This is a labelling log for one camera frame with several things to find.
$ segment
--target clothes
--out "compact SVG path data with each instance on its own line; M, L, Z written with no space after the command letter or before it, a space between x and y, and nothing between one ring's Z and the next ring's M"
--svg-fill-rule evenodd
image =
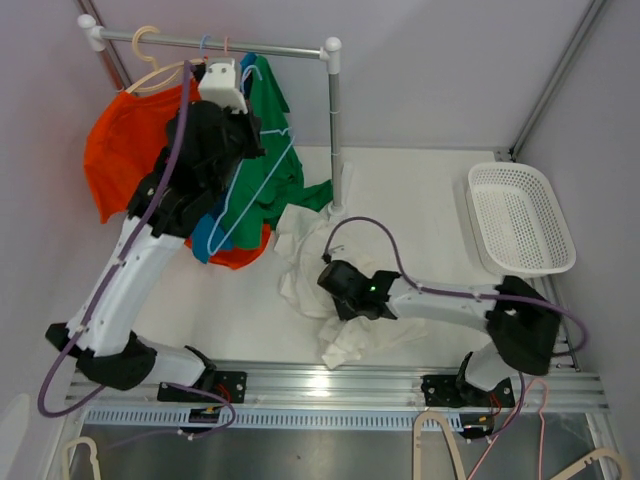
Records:
M176 115L180 93L181 87L143 98L121 92L89 133L84 171L102 223L127 209L140 180L153 170L167 145L165 128ZM189 100L200 100L195 82Z
M200 260L202 263L207 263L209 261L209 251L210 249L216 248L220 245L220 242L225 237L225 231L220 227L216 228L213 232L213 237L211 236L211 230L214 228L216 223L216 218L222 215L224 209L224 201L226 199L226 195L224 194L222 198L216 203L215 207L210 213L205 214L198 224L196 228L191 233L191 250L193 252L193 256ZM228 252L233 249L233 242L231 238L227 238L220 247L221 252Z
M245 267L256 260L266 250L271 237L271 227L269 225L262 226L262 239L260 246L253 250L243 250L241 248L233 248L227 252L220 251L215 257L209 258L209 263L216 265L224 265L232 270L238 270ZM187 248L192 248L191 239L184 242Z
M278 222L278 238L274 247L291 264L291 270L280 280L280 294L303 315L324 320L318 338L325 364L335 368L426 336L428 320L425 319L403 318L397 321L380 318L371 321L357 317L343 322L338 318L333 299L317 283L326 266L321 256L333 227L316 212L288 205ZM334 260L350 262L368 277L381 269L343 231L336 233L332 244L335 245Z
M256 116L262 119L262 131L288 128L285 113L289 112L280 88L264 57L257 57L255 66L260 70L262 80L253 74L253 85L249 101ZM243 162L238 184L230 198L229 211L222 219L226 231L244 210L263 180L289 145L288 133L263 134L262 144L267 151L264 157ZM294 149L290 149L271 180L258 196L245 217L232 233L233 245L243 249L260 246L262 225L268 223L275 228L287 204L302 205L313 210L321 210L332 199L331 182L304 188L302 165Z

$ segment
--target clothes hanger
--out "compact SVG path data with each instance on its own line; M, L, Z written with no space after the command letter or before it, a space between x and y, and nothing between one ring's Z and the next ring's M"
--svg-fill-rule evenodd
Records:
M176 63L172 63L171 65L167 65L165 67L159 68L158 61L153 55L145 55L140 51L140 46L138 45L138 42L140 41L140 37L145 33L160 33L160 30L157 27L154 27L153 25L146 25L144 27L140 27L138 30L136 30L136 33L133 34L133 39L131 40L131 49L133 50L133 53L135 53L136 57L138 57L140 60L142 60L143 62L151 63L151 66L153 67L153 71L145 75L144 77L142 77L140 80L135 82L129 88L127 88L126 90L127 93L133 93L133 92L149 93L149 92L155 92L156 90L160 90L165 86L169 85L180 75L181 70L179 67L182 67L184 65L184 62L176 62ZM200 58L190 60L191 63L202 63L202 61L203 60ZM147 81L154 78L156 75L160 75L161 73L171 71L172 69L176 69L176 71L172 75L170 75L168 78L161 81L160 83L156 85L152 85L150 87L141 86L145 84Z
M203 60L201 58L194 58L194 59L191 59L189 61L191 63L193 63L193 64L202 63L203 62ZM155 92L156 90L160 90L165 85L171 83L174 78L176 78L176 76L182 71L182 70L180 70L182 67L184 67L184 61L172 63L170 65L166 65L166 66L164 66L162 68L159 68L158 70L154 70L153 72L146 74L144 77L142 77L136 83L134 83L129 88L127 88L125 90L125 92L127 92L127 93L133 93L133 92L144 93L144 92ZM156 77L157 75L160 75L161 73L168 72L168 71L170 71L171 69L174 69L174 68L177 69L176 73L174 73L168 79L163 80L162 82L158 83L157 85L153 85L151 87L142 87L142 88L140 87L140 85L145 84L147 81L151 80L152 78Z
M91 437L79 437L75 440L71 440L62 447L61 462L62 462L62 478L63 480L69 480L71 472L69 471L69 450L84 443L89 447L89 461L91 462L91 469L93 470L94 480L101 480L100 476L100 463L98 462L98 446Z
M586 454L576 463L565 468L551 480L569 480L596 460L604 457L608 457L618 464L618 468L620 469L620 480L631 480L631 470L626 458L624 458L618 452L614 452L613 450L609 450L608 448L598 448L597 450Z
M422 454L420 452L420 446L422 443L422 424L425 420L434 420L440 424L444 438L447 441L447 446L449 447L453 468L456 472L456 479L466 480L467 477L464 473L460 451L456 445L456 440L453 437L453 431L449 426L449 422L441 414L430 411L421 413L415 422L413 422L413 480L422 480Z

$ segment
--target white pipe connector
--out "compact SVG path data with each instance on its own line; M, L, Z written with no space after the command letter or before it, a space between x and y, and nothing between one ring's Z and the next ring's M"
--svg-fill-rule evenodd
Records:
M91 15L83 14L78 17L78 26L84 31L87 41L94 52L102 52L106 46L104 40L100 37L100 30L103 27L99 27L96 19Z
M327 62L327 72L329 75L340 73L340 50L342 42L338 37L329 37L324 42L322 59Z

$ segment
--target metal frame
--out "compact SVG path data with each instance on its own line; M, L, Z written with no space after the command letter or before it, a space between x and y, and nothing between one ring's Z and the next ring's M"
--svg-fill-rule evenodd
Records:
M540 119L549 108L551 101L564 83L564 80L567 78L567 75L571 71L571 67L573 67L576 60L584 50L584 46L587 44L591 33L603 17L606 7L608 7L610 3L611 0L591 0L587 10L578 22L578 26L574 30L569 43L554 66L551 76L547 80L542 93L536 100L527 120L520 129L513 147L511 147L510 153L514 159L517 160L518 156L522 152L522 149L531 137L534 128L538 125Z
M244 407L259 409L417 412L425 409L420 390L423 375L455 375L455 368L406 368L343 366L328 370L321 365L295 365L262 362L215 362L225 371L247 373ZM553 371L546 377L553 395L549 413L607 413L609 405L597 374ZM520 394L518 377L512 379L514 394ZM67 394L75 403L95 389L95 384L77 372ZM158 384L143 384L132 390L106 389L92 405L166 406L156 400ZM526 399L524 412L536 412L542 404L542 389L534 388ZM193 407L207 406L193 404ZM440 412L483 413L486 408L433 408Z
M91 0L74 1L81 13L91 15L98 23L102 24L100 13ZM100 57L102 66L106 70L107 75L109 75L111 83L117 92L123 91L131 86L133 82L131 81L129 72L127 72L120 55L110 41L105 42L105 49L101 52L96 52L96 54Z

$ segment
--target metal rail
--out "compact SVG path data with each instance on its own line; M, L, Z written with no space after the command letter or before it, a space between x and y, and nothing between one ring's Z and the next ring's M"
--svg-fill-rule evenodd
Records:
M606 7L610 3L611 0L592 0L587 7L587 10L571 36L571 40L565 47L562 55L560 55L560 58L554 66L551 76L547 80L542 93L538 97L531 113L529 113L527 120L516 137L515 143L511 148L511 155L514 159L517 159L522 152L524 145L531 137L533 129L542 118L542 115L547 111L551 100L562 86L565 78L571 70L571 67L575 64L575 61L587 43L590 34L595 29L598 21L602 18Z
M292 365L253 362L215 362L221 370L247 372L245 406L280 409L321 410L424 410L421 377L427 374L457 373L457 369L356 367L328 370L319 365ZM608 412L600 378L596 374L553 371L546 377L553 395L546 411L550 413ZM512 378L514 393L520 394L517 377ZM77 372L67 395L76 402L96 385ZM129 391L106 389L93 405L167 405L156 400L158 384L143 384ZM524 411L537 411L542 390L534 388L526 398ZM483 408L464 408L456 412L483 412Z

